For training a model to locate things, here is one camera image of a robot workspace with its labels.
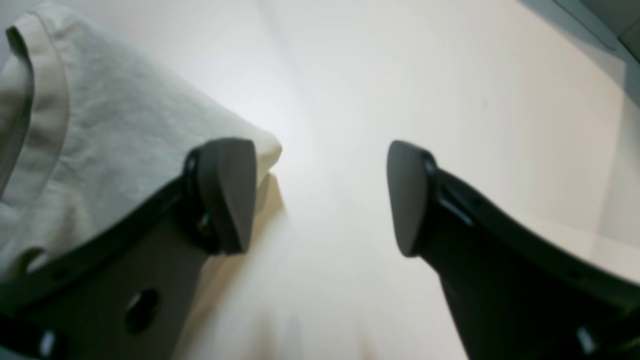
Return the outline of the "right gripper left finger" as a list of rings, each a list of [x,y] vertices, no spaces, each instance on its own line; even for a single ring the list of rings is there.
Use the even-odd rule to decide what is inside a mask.
[[[189,152],[182,173],[75,250],[1,285],[3,360],[169,360],[212,256],[246,253],[249,139]]]

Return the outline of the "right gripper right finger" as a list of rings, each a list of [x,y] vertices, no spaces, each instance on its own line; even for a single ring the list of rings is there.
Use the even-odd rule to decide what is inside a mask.
[[[439,278],[470,360],[637,360],[639,285],[528,230],[432,154],[391,142],[402,255]]]

